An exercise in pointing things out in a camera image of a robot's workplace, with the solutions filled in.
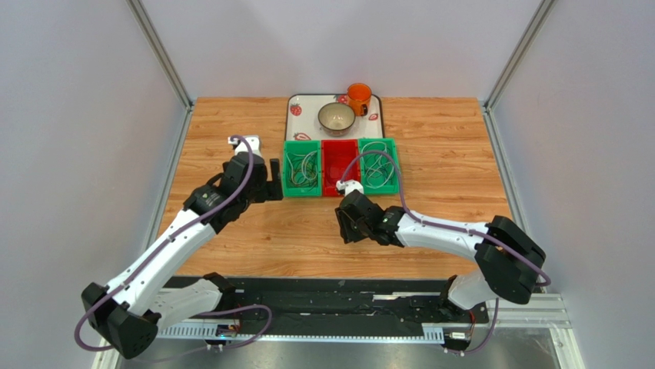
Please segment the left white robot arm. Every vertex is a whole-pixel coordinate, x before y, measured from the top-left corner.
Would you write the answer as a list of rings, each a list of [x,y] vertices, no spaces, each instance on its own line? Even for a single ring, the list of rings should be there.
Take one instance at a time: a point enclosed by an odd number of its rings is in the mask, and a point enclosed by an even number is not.
[[[193,190],[169,228],[132,265],[104,285],[91,283],[82,294],[85,314],[75,327],[79,347],[101,351],[81,339],[88,323],[123,358],[142,354],[158,333],[191,317],[231,317],[235,287],[216,272],[167,294],[159,291],[204,244],[234,222],[252,204],[283,198],[281,163],[240,152],[223,172]]]

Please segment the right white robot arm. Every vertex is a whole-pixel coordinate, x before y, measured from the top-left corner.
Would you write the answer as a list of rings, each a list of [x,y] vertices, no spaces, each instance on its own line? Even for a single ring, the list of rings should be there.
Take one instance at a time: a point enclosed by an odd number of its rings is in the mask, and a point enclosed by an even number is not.
[[[345,243],[370,239],[383,246],[428,248],[477,264],[477,270],[449,280],[448,308],[470,310],[493,298],[527,304],[538,286],[545,252],[513,220],[458,222],[432,218],[402,206],[383,209],[359,191],[335,210]]]

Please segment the left green plastic bin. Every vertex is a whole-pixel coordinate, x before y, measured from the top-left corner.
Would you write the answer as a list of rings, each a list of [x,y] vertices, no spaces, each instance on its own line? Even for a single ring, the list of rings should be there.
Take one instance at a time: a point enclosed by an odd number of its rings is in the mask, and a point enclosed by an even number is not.
[[[282,164],[282,186],[285,197],[322,196],[320,141],[286,141]]]

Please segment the green plastic bin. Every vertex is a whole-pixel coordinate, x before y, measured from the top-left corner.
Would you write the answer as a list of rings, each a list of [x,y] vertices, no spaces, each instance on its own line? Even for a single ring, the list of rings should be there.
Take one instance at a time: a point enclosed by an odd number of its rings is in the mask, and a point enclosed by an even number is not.
[[[382,151],[393,158],[397,166],[396,142],[393,138],[361,138],[358,140],[359,151]],[[364,193],[368,195],[397,194],[399,185],[395,166],[384,155],[369,154],[360,160],[361,182]]]
[[[322,196],[320,141],[286,141],[282,164],[282,186],[285,197]]]

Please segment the right green plastic bin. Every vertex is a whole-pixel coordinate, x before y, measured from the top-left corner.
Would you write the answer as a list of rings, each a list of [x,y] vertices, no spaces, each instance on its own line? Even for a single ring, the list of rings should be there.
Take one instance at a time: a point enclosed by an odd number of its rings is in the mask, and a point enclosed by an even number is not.
[[[358,140],[359,151],[382,151],[393,158],[397,166],[396,142],[393,138],[361,138]],[[397,194],[399,185],[395,166],[384,155],[369,154],[360,160],[361,182],[364,193],[368,195]]]

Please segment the red plastic bin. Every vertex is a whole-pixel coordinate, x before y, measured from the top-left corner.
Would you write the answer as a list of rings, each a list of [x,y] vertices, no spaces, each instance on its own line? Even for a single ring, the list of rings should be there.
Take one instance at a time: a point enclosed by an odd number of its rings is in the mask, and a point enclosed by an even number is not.
[[[336,183],[344,171],[359,155],[358,141],[324,140],[321,142],[321,189],[323,197],[337,197]]]

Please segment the white strawberry tray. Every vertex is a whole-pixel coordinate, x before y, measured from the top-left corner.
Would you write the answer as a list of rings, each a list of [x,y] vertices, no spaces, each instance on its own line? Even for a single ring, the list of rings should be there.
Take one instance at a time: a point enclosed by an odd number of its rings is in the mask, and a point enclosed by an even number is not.
[[[384,137],[381,101],[375,95],[365,116],[354,114],[346,95],[294,95],[288,100],[287,141]]]

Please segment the beige ceramic bowl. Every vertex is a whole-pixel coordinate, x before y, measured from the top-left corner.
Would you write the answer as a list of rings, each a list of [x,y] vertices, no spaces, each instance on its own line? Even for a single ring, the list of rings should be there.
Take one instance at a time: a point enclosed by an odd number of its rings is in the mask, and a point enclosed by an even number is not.
[[[356,121],[356,115],[349,105],[331,102],[318,112],[318,122],[322,129],[333,137],[340,137],[350,132]]]

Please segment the orange mug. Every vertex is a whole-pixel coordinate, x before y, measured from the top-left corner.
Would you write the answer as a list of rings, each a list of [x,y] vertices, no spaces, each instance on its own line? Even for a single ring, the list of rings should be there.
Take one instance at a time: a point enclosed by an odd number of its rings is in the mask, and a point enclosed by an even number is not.
[[[347,104],[356,116],[368,115],[369,104],[372,97],[370,87],[364,83],[354,83],[347,88]]]

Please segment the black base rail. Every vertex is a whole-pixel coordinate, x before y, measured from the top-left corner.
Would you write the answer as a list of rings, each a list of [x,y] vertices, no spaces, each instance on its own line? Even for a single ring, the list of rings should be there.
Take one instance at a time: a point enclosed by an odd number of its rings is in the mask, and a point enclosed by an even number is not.
[[[423,324],[486,324],[484,304],[454,319],[439,314],[444,280],[236,278],[219,311],[253,304],[272,311],[267,336],[417,337]]]

